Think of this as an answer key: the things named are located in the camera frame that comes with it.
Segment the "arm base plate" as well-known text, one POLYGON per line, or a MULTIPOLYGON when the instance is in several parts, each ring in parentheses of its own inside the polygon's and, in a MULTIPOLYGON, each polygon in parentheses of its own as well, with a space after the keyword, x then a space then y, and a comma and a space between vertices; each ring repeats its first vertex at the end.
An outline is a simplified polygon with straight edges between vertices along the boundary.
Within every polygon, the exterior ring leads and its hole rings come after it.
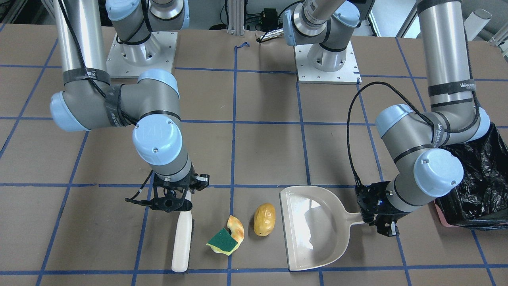
POLYGON ((352 43, 339 52, 323 49, 319 44, 294 47, 300 83, 358 85, 362 82, 352 43))
POLYGON ((140 45, 120 44, 114 36, 106 71, 112 78, 137 78, 149 69, 173 71, 178 32, 156 31, 140 45))

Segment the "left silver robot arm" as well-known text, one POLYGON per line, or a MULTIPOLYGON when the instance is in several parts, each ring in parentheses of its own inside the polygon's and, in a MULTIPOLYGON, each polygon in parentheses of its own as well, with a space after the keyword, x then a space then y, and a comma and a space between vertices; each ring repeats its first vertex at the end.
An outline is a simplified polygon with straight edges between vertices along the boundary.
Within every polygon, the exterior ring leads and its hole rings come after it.
MULTIPOLYGON (((403 97, 404 104, 377 116, 376 129, 399 171, 392 181, 365 186, 353 171, 363 221, 389 237, 399 234, 399 219, 462 181, 462 164, 441 147, 480 138, 490 125, 475 93, 461 1, 419 0, 416 6, 431 110, 419 112, 403 97)), ((287 44, 310 44, 307 59, 321 72, 343 67, 360 24, 358 8, 345 0, 305 0, 282 19, 287 44)))

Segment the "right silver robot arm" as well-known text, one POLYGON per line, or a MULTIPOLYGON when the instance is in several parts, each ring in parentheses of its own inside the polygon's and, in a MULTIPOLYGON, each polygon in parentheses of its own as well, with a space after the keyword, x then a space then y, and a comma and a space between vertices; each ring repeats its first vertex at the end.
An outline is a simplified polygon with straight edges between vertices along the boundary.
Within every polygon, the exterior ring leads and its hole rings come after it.
POLYGON ((153 210, 187 212, 191 195, 209 185, 196 174, 180 130, 180 94, 170 71, 150 68, 135 84, 112 84, 106 70, 96 0, 55 0, 64 90, 50 102, 52 119, 67 131, 133 125, 133 144, 151 166, 154 197, 126 198, 153 210))

